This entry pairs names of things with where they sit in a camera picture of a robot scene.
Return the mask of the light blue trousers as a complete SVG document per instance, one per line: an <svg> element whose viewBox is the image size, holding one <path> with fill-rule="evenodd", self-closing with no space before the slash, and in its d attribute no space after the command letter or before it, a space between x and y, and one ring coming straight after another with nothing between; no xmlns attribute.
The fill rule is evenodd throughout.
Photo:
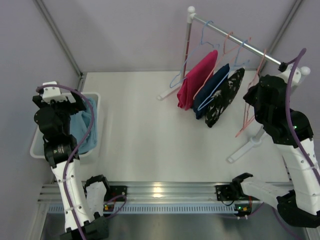
<svg viewBox="0 0 320 240"><path fill-rule="evenodd" d="M87 98L93 109L94 123L91 127L90 133L86 136L78 148L80 155L85 154L97 146L98 143L98 131L97 131L97 105L96 101L92 97ZM88 131L92 113L89 105L84 101L86 110L79 111L77 114L70 116L70 134L73 135L77 141L77 144L82 140Z"/></svg>

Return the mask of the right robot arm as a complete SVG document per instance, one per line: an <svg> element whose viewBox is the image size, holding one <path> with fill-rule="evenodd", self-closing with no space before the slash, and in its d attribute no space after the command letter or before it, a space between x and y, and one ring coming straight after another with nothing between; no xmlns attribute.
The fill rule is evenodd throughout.
<svg viewBox="0 0 320 240"><path fill-rule="evenodd" d="M291 176L293 189L287 190L259 180L250 173L235 177L230 183L233 199L256 198L274 209L293 227L317 228L320 225L320 184L316 174L313 131L308 118L299 111L289 115L295 139L286 116L287 83L278 76L265 75L250 87L243 99L253 106L255 120L279 149Z"/></svg>

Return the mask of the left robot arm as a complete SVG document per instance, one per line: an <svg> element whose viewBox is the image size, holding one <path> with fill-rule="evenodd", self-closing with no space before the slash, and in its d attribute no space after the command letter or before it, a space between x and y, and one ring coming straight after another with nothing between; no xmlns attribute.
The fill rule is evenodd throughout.
<svg viewBox="0 0 320 240"><path fill-rule="evenodd" d="M62 240L105 240L109 237L103 203L110 190L103 175L83 183L80 148L97 136L97 104L75 89L62 93L62 85L46 83L32 101L38 111L34 122L42 133L44 158L57 180L63 210Z"/></svg>

